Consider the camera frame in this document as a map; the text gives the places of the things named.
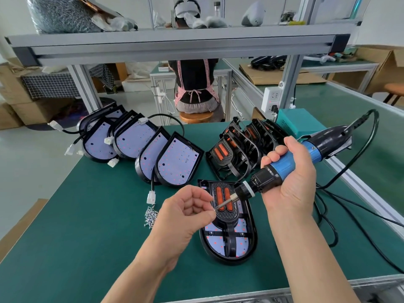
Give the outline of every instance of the white headband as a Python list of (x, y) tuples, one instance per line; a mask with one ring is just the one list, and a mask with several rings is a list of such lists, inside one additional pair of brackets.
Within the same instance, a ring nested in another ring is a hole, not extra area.
[(190, 13), (193, 16), (200, 15), (198, 6), (195, 4), (195, 2), (192, 1), (182, 2), (178, 4), (175, 7), (174, 11), (177, 18), (184, 18), (185, 13)]

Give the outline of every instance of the forearm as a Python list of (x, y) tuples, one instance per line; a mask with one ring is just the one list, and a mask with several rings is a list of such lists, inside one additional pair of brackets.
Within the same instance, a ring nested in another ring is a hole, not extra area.
[(153, 262), (141, 249), (101, 303), (152, 303), (166, 273), (165, 266)]
[(312, 217), (268, 218), (294, 302), (359, 302)]

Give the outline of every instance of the teal box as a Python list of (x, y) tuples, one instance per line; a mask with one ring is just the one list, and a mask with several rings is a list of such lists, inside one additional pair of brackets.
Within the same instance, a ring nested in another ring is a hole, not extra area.
[(296, 139), (326, 129), (304, 108), (281, 109), (275, 123)]

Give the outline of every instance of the round stool seat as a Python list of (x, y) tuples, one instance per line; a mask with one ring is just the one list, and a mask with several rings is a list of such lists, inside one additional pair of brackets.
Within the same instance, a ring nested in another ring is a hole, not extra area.
[(195, 113), (195, 114), (187, 114), (185, 112), (179, 113), (180, 119), (188, 124), (209, 122), (212, 116), (213, 112)]
[(404, 96), (404, 83), (388, 83), (384, 86), (388, 93)]

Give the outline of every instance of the stool leg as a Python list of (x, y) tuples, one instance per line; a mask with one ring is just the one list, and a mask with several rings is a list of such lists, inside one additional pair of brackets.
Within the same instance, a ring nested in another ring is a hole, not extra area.
[(383, 103), (387, 103), (393, 97), (393, 94), (389, 94), (386, 99), (384, 99)]
[(401, 96), (396, 96), (396, 98), (394, 99), (394, 101), (393, 101), (393, 103), (391, 104), (391, 106), (394, 106), (394, 105), (397, 103), (397, 101), (398, 101), (399, 98), (401, 98)]

